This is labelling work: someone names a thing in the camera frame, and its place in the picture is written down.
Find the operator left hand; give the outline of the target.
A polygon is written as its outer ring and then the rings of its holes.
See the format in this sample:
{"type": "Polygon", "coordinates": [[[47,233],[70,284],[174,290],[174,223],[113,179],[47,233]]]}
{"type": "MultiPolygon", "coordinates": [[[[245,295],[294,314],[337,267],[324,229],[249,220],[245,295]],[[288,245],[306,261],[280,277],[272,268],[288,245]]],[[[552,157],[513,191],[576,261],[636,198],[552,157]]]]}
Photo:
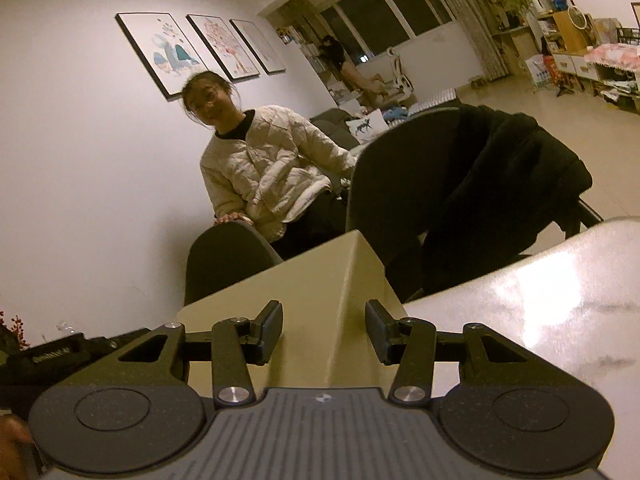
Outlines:
{"type": "Polygon", "coordinates": [[[14,415],[2,415],[0,422],[0,477],[1,480],[29,478],[23,446],[32,444],[27,425],[14,415]]]}

